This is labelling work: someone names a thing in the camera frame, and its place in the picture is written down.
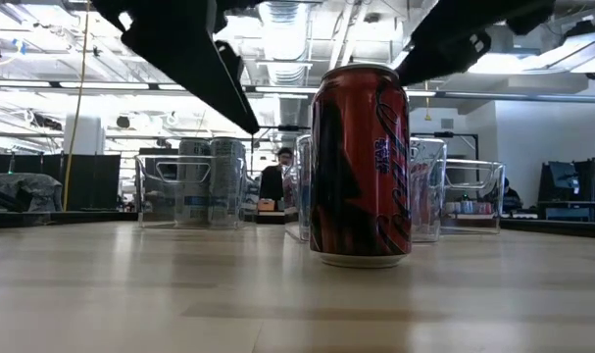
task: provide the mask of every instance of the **soda can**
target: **soda can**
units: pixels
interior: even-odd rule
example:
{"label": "soda can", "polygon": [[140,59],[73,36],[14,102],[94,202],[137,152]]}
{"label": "soda can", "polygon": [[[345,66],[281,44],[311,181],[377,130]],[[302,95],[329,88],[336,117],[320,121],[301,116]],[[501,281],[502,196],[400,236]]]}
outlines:
{"label": "soda can", "polygon": [[208,223],[210,200],[210,142],[182,138],[177,161],[175,223],[179,227]]}
{"label": "soda can", "polygon": [[411,253],[408,97],[378,65],[328,72],[313,102],[311,237],[330,265],[392,267]]}
{"label": "soda can", "polygon": [[218,137],[210,143],[210,153],[210,225],[237,227],[244,198],[245,146],[236,138]]}

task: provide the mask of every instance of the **clear plastic bin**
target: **clear plastic bin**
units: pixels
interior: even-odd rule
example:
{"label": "clear plastic bin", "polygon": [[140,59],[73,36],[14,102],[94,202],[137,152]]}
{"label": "clear plastic bin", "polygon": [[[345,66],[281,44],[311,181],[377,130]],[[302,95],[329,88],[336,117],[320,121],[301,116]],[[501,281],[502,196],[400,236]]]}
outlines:
{"label": "clear plastic bin", "polygon": [[140,155],[135,160],[141,227],[240,227],[243,158]]}
{"label": "clear plastic bin", "polygon": [[445,199],[447,144],[434,138],[411,138],[411,210],[413,242],[436,242]]}
{"label": "clear plastic bin", "polygon": [[505,166],[447,160],[442,234],[499,234]]}
{"label": "clear plastic bin", "polygon": [[295,140],[295,156],[293,164],[284,173],[284,200],[290,193],[293,206],[286,208],[296,213],[296,218],[288,218],[286,231],[302,241],[310,239],[310,158],[311,135],[299,136]]}

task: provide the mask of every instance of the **red soda can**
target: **red soda can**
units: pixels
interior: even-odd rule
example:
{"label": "red soda can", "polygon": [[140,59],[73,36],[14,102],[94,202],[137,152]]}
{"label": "red soda can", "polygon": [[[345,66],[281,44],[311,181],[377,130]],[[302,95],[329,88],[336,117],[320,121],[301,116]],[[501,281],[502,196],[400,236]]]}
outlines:
{"label": "red soda can", "polygon": [[384,66],[328,72],[313,102],[311,250],[392,267],[411,253],[408,97]]}

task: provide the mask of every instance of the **wooden table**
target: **wooden table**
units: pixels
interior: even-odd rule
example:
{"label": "wooden table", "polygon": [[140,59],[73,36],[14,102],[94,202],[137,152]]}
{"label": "wooden table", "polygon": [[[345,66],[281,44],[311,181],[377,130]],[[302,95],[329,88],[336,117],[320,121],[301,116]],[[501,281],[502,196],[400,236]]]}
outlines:
{"label": "wooden table", "polygon": [[595,239],[504,231],[396,269],[283,227],[0,230],[0,353],[595,352]]}

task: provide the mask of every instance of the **wall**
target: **wall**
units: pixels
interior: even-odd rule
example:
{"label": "wall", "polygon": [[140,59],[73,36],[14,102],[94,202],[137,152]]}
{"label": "wall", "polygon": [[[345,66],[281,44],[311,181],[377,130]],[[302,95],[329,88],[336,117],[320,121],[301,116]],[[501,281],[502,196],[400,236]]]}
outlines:
{"label": "wall", "polygon": [[495,102],[486,103],[468,114],[466,123],[469,132],[478,135],[480,160],[499,161]]}
{"label": "wall", "polygon": [[[469,133],[467,129],[466,117],[458,114],[457,109],[453,108],[430,108],[430,121],[425,119],[427,111],[425,108],[417,108],[411,112],[410,125],[411,133],[433,133],[443,131],[453,131],[456,133]],[[454,128],[441,128],[441,119],[454,119]],[[473,144],[473,139],[468,138],[468,141]],[[448,155],[462,156],[466,159],[475,159],[475,152],[460,138],[449,139],[447,145]]]}
{"label": "wall", "polygon": [[496,102],[495,108],[498,157],[525,207],[537,202],[542,163],[595,157],[595,104]]}

